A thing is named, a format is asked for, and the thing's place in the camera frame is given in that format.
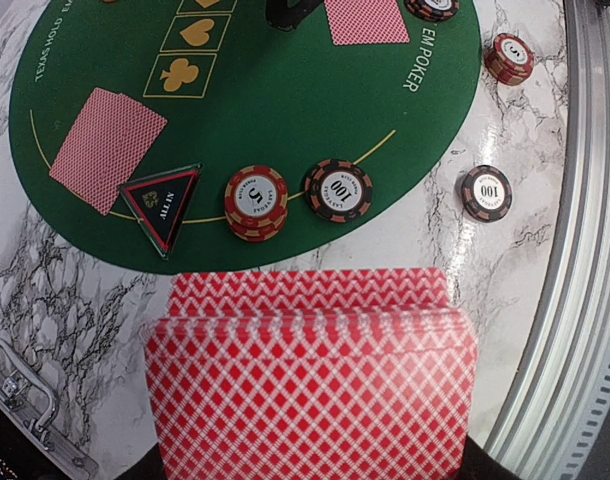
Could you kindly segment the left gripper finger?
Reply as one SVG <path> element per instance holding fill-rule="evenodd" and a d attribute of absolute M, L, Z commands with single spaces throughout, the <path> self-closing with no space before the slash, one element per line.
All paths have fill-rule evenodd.
<path fill-rule="evenodd" d="M 267 0 L 265 18 L 273 28 L 292 31 L 314 10 L 315 0 L 299 0 L 293 5 L 288 0 Z"/>

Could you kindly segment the orange poker chip stack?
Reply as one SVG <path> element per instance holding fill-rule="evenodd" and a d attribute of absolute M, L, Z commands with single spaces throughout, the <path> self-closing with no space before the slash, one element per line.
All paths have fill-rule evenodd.
<path fill-rule="evenodd" d="M 531 76 L 535 57 L 521 38 L 509 33 L 500 33 L 494 38 L 486 53 L 484 64 L 499 82 L 518 86 Z"/>

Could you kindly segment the single red playing card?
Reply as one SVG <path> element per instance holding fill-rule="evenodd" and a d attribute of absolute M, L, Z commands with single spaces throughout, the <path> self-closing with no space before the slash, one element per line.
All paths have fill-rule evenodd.
<path fill-rule="evenodd" d="M 96 88 L 66 136 L 49 175 L 105 215 L 116 195 L 110 176 L 129 121 L 124 96 Z"/>

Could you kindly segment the red playing card deck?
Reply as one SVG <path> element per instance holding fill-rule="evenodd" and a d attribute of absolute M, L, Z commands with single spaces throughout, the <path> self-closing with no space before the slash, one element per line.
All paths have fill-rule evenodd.
<path fill-rule="evenodd" d="M 437 268 L 191 273 L 150 328 L 171 479 L 452 479 L 477 364 Z"/>

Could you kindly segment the triangular all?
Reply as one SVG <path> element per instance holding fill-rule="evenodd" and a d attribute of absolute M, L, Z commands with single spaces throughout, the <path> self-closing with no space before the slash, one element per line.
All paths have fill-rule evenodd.
<path fill-rule="evenodd" d="M 138 225 L 164 260 L 174 249 L 201 170 L 201 164 L 192 164 L 131 180 L 118 187 Z"/>

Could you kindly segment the brown poker chip stack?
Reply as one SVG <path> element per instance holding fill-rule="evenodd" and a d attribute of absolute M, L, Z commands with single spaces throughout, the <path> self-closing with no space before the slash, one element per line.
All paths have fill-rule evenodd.
<path fill-rule="evenodd" d="M 504 218 L 512 204 L 509 180 L 498 168 L 490 165 L 476 166 L 465 175 L 460 197 L 469 215 L 486 223 Z"/>

